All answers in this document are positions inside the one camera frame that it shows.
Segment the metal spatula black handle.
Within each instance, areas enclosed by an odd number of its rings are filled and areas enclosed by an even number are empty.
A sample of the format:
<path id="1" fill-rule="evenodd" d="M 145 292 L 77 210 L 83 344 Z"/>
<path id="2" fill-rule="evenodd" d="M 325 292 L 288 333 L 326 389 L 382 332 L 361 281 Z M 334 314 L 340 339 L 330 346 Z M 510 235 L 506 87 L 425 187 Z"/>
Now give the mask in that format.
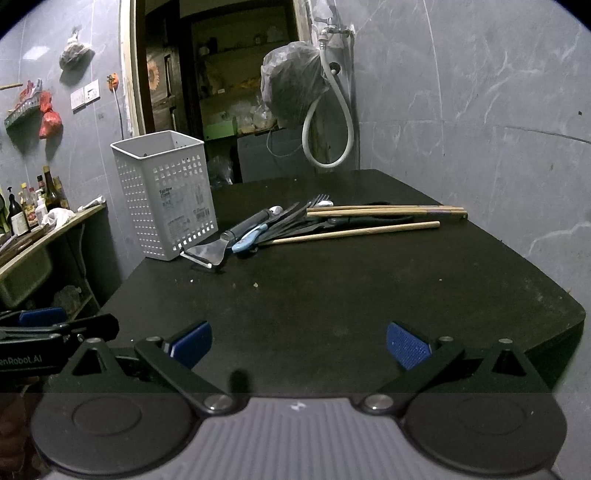
<path id="1" fill-rule="evenodd" d="M 180 256 L 206 269 L 214 269 L 221 265 L 228 247 L 235 245 L 252 228 L 270 220 L 275 210 L 274 207 L 260 210 L 255 215 L 222 232 L 217 240 L 182 249 Z"/>

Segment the blue handled peeler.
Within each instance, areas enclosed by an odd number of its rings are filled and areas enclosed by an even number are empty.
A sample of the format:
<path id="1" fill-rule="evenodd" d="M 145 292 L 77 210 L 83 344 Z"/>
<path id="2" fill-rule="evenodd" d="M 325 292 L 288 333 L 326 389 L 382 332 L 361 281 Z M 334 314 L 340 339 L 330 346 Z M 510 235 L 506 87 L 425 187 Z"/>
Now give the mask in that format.
<path id="1" fill-rule="evenodd" d="M 249 250 L 249 248 L 252 247 L 254 243 L 256 243 L 256 239 L 259 238 L 261 234 L 266 232 L 268 228 L 269 225 L 267 225 L 266 223 L 262 223 L 257 225 L 256 227 L 253 227 L 249 230 L 249 232 L 246 232 L 242 236 L 242 238 L 240 238 L 235 244 L 232 245 L 231 252 L 238 254 L 242 253 L 243 251 Z"/>

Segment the wooden chopstick plain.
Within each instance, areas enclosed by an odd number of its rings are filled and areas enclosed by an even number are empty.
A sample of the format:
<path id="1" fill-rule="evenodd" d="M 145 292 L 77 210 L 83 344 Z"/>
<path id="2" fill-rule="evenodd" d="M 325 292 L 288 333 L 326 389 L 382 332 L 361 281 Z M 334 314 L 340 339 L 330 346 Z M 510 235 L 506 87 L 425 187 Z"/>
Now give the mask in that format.
<path id="1" fill-rule="evenodd" d="M 379 234 L 386 234 L 386 233 L 398 233 L 398 232 L 408 232 L 408 231 L 418 231 L 418 230 L 432 230 L 432 229 L 438 229 L 440 226 L 441 226 L 440 221 L 428 221 L 428 222 L 417 222 L 417 223 L 391 225 L 391 226 L 358 228 L 358 229 L 344 230 L 344 231 L 338 231 L 338 232 L 318 233 L 318 234 L 309 234 L 309 235 L 280 238 L 280 239 L 276 239 L 276 240 L 270 240 L 270 241 L 263 242 L 262 246 L 274 246 L 274 245 L 293 244 L 293 243 L 302 243 L 302 242 L 311 242 L 311 241 L 320 241 L 320 240 L 329 240 L 329 239 L 370 236 L 370 235 L 379 235 Z"/>

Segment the white perforated utensil basket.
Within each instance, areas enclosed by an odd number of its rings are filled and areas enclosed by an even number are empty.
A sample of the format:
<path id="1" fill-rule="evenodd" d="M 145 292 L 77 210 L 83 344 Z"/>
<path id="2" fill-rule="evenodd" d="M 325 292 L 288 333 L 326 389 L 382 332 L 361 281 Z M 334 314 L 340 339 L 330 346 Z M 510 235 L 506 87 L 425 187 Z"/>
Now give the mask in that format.
<path id="1" fill-rule="evenodd" d="M 145 257 L 170 261 L 217 232 L 204 141 L 166 130 L 111 144 Z"/>

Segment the wooden chopstick purple band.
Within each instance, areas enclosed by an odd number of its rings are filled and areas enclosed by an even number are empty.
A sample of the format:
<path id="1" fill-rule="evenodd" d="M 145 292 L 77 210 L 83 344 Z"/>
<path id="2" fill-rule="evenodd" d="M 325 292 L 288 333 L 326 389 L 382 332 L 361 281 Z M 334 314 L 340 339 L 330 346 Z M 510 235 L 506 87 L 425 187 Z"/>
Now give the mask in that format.
<path id="1" fill-rule="evenodd" d="M 440 208 L 370 208 L 370 209 L 308 209 L 310 217 L 362 217 L 362 216 L 428 216 L 448 215 L 467 217 L 468 212 L 464 209 L 440 209 Z"/>

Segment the silver fork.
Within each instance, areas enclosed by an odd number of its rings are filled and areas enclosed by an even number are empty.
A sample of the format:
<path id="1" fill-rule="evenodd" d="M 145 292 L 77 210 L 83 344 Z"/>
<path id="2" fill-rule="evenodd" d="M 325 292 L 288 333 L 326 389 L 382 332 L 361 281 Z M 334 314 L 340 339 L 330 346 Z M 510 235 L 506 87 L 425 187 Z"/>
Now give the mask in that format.
<path id="1" fill-rule="evenodd" d="M 279 230 L 280 228 L 287 227 L 297 219 L 300 219 L 307 213 L 308 208 L 315 207 L 318 205 L 322 200 L 329 200 L 329 194 L 318 194 L 308 202 L 300 205 L 299 203 L 294 204 L 287 211 L 280 214 L 276 220 L 272 220 L 266 223 L 266 233 L 272 231 L 273 229 Z"/>

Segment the kitchen counter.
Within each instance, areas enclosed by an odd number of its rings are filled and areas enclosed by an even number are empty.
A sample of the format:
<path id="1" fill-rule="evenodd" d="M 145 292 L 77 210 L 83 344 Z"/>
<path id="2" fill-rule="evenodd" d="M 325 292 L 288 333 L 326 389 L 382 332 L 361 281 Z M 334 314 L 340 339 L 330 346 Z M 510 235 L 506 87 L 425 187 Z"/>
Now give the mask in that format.
<path id="1" fill-rule="evenodd" d="M 3 265 L 0 269 L 0 280 L 4 281 L 16 268 L 18 268 L 42 248 L 46 247 L 50 242 L 57 240 L 69 230 L 82 224 L 88 218 L 105 209 L 106 205 L 101 204 L 76 213 L 65 225 L 59 228 L 54 228 L 52 231 L 42 236 L 39 240 L 32 243 L 30 246 L 8 261 L 5 265 Z"/>

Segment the dark glass bottle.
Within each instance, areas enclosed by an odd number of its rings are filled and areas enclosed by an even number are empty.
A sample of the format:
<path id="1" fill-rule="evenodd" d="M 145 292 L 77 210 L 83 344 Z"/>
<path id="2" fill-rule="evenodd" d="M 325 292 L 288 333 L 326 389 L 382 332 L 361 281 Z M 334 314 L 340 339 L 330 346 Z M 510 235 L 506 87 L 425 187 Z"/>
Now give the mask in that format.
<path id="1" fill-rule="evenodd" d="M 12 188 L 8 188 L 9 193 L 9 219 L 11 222 L 11 227 L 13 234 L 17 237 L 26 235 L 29 231 L 29 224 L 27 221 L 27 216 L 23 211 L 22 207 L 19 203 L 16 202 L 15 195 L 12 192 Z"/>

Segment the white cloth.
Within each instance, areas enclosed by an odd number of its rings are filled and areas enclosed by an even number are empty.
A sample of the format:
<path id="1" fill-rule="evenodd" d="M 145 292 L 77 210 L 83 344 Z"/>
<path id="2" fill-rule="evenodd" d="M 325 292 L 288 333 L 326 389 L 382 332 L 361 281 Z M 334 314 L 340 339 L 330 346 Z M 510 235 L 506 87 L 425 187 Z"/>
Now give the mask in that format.
<path id="1" fill-rule="evenodd" d="M 42 220 L 42 225 L 49 230 L 60 229 L 75 217 L 72 210 L 64 208 L 54 208 L 50 210 Z"/>

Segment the brown tall bottle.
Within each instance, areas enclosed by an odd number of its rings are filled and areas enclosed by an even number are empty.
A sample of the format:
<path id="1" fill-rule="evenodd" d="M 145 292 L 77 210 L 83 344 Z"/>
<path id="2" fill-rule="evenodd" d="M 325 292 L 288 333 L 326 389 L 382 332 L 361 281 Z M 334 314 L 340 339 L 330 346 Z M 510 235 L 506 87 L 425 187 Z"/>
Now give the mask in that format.
<path id="1" fill-rule="evenodd" d="M 47 210 L 53 210 L 60 207 L 60 197 L 55 188 L 53 177 L 48 166 L 43 167 L 43 174 L 45 180 L 45 203 Z"/>

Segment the red plastic bag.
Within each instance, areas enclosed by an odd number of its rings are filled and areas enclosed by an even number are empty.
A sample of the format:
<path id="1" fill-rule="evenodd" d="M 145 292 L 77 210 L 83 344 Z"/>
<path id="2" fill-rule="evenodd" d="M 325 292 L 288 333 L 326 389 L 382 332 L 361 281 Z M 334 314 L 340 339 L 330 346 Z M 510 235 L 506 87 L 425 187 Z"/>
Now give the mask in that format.
<path id="1" fill-rule="evenodd" d="M 62 128 L 62 120 L 60 115 L 53 109 L 50 92 L 41 92 L 39 108 L 42 114 L 39 138 L 48 139 L 56 135 Z"/>

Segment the green box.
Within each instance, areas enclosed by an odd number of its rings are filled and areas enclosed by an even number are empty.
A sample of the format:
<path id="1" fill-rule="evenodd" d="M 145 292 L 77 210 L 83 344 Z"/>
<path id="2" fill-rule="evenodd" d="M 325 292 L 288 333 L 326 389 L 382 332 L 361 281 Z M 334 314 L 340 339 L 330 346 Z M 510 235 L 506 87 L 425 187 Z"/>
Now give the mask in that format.
<path id="1" fill-rule="evenodd" d="M 235 117 L 204 125 L 204 139 L 206 141 L 235 136 L 237 132 L 238 126 Z"/>

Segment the grey plastic bag hanging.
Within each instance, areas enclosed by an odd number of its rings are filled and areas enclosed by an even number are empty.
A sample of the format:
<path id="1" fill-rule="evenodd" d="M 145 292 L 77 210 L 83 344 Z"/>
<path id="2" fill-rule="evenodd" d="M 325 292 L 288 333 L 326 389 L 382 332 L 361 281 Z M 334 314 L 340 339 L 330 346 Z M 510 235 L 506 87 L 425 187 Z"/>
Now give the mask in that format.
<path id="1" fill-rule="evenodd" d="M 328 91 L 320 50 L 295 41 L 273 49 L 260 66 L 260 95 L 281 127 L 304 124 L 312 102 Z"/>

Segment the black handled scissors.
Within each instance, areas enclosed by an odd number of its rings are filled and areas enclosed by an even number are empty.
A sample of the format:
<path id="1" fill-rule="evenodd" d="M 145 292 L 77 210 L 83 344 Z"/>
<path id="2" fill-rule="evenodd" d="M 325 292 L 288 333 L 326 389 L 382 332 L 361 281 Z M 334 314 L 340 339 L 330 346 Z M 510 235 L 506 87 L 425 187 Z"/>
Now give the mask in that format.
<path id="1" fill-rule="evenodd" d="M 311 217 L 311 216 L 300 216 L 294 218 L 290 223 L 280 226 L 276 224 L 271 226 L 269 230 L 262 233 L 257 237 L 256 245 L 263 245 L 267 242 L 287 237 L 308 235 L 314 233 L 325 233 L 329 231 L 337 231 L 356 224 L 360 225 L 387 225 L 390 223 L 402 223 L 404 220 L 409 220 L 408 215 L 398 215 L 394 217 L 386 216 L 337 216 L 337 217 Z"/>

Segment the wall rack shelf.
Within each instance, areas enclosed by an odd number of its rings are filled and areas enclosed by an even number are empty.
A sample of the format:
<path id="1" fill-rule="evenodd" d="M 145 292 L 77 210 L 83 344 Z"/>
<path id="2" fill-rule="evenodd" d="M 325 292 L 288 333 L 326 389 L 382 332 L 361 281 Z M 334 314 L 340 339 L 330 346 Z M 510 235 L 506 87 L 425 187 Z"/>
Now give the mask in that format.
<path id="1" fill-rule="evenodd" d="M 21 123 L 32 113 L 40 110 L 40 98 L 43 89 L 43 82 L 38 79 L 35 83 L 27 82 L 26 88 L 19 94 L 16 105 L 9 109 L 4 119 L 6 129 Z"/>

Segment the white wall switch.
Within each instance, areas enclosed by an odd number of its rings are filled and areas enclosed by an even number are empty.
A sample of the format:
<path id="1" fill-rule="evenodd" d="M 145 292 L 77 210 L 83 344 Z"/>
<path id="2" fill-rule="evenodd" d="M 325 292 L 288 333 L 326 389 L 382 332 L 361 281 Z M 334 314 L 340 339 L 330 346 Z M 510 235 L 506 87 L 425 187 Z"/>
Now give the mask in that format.
<path id="1" fill-rule="evenodd" d="M 99 80 L 93 80 L 70 94 L 70 107 L 77 111 L 100 98 Z"/>

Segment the door frame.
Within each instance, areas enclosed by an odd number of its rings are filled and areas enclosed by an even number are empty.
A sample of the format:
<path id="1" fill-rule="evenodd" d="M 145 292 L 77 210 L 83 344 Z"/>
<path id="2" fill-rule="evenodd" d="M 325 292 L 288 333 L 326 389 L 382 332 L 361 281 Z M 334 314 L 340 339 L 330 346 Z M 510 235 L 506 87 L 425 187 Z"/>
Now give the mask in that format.
<path id="1" fill-rule="evenodd" d="M 127 131 L 130 136 L 145 133 L 137 54 L 137 7 L 136 0 L 119 1 L 120 82 L 123 87 Z"/>

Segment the orange wall plug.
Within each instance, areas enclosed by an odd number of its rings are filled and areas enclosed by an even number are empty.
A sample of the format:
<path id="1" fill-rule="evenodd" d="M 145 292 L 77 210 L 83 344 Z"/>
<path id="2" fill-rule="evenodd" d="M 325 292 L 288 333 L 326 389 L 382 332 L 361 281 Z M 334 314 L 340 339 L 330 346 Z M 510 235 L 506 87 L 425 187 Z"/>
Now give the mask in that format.
<path id="1" fill-rule="evenodd" d="M 116 73 L 107 76 L 107 86 L 111 92 L 115 92 L 119 85 L 118 75 Z"/>

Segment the hanging grey bag on wall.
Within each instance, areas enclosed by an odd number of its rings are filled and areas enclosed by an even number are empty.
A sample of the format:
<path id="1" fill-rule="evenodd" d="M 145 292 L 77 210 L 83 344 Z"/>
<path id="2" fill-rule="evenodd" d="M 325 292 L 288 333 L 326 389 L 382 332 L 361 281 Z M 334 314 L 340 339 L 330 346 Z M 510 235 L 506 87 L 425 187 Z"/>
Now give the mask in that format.
<path id="1" fill-rule="evenodd" d="M 74 27 L 66 40 L 58 61 L 62 71 L 74 70 L 80 63 L 90 60 L 94 56 L 94 50 L 80 41 L 80 30 L 79 26 Z"/>

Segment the wall faucet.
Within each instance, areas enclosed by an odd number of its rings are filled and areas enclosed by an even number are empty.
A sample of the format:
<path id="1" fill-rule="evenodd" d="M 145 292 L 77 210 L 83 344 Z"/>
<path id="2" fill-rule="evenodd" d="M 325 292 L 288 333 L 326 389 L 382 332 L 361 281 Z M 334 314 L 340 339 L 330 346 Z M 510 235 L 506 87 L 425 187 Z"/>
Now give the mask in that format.
<path id="1" fill-rule="evenodd" d="M 322 47 L 327 47 L 334 37 L 351 39 L 356 35 L 354 26 L 342 26 L 332 17 L 326 19 L 315 17 L 311 26 L 317 34 L 318 45 Z"/>

